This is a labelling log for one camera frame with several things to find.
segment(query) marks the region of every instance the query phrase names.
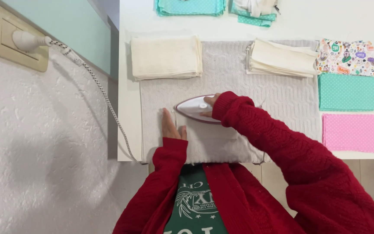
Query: person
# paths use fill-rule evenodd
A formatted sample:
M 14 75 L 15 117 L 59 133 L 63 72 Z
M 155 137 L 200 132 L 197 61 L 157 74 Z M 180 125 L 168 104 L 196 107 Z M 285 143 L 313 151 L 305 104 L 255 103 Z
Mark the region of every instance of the person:
M 290 216 L 239 163 L 184 165 L 187 132 L 169 112 L 155 171 L 128 203 L 113 234 L 374 234 L 374 201 L 347 165 L 318 141 L 290 130 L 248 97 L 205 98 L 221 120 L 266 152 L 288 183 Z

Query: pink polka dot fabric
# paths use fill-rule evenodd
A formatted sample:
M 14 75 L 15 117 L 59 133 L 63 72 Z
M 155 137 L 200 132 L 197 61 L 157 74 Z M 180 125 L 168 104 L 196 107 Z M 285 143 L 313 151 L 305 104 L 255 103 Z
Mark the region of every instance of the pink polka dot fabric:
M 374 153 L 374 114 L 323 114 L 322 144 L 330 151 Z

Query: hand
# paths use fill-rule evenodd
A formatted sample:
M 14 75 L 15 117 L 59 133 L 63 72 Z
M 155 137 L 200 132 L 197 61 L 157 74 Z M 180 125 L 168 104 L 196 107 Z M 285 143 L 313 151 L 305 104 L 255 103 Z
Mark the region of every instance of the hand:
M 214 95 L 214 97 L 205 97 L 204 99 L 205 99 L 206 103 L 210 104 L 211 107 L 213 107 L 217 98 L 219 98 L 219 96 L 220 96 L 220 93 L 216 93 Z M 200 113 L 200 116 L 205 116 L 205 117 L 210 117 L 211 118 L 211 111 L 202 112 L 202 113 Z
M 161 122 L 161 126 L 163 128 L 163 137 L 181 139 L 181 140 L 187 141 L 186 126 L 181 127 L 181 135 L 180 135 L 177 129 L 175 129 L 174 123 L 172 122 L 172 119 L 171 119 L 171 115 L 166 108 L 163 109 L 163 120 Z

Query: gray towel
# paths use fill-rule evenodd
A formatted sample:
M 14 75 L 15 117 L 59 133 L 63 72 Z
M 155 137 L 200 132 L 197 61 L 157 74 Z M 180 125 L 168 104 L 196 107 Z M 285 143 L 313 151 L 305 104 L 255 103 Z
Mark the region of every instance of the gray towel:
M 281 40 L 276 43 L 311 47 L 317 41 Z M 144 80 L 140 83 L 143 161 L 151 162 L 161 144 L 161 109 L 173 107 L 189 98 L 233 91 L 249 96 L 256 105 L 294 131 L 321 141 L 321 118 L 318 109 L 317 77 L 302 78 L 276 75 L 247 75 L 247 46 L 252 41 L 202 42 L 203 76 L 191 79 Z M 199 128 L 194 121 L 190 130 Z M 252 162 L 263 161 L 264 153 L 249 144 L 246 137 L 204 137 L 189 139 L 187 162 Z

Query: green t-shirt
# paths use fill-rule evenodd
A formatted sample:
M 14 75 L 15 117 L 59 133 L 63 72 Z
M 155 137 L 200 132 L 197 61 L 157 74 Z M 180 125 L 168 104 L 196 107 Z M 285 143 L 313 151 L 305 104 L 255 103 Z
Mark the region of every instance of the green t-shirt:
M 164 234 L 227 234 L 202 164 L 184 165 Z

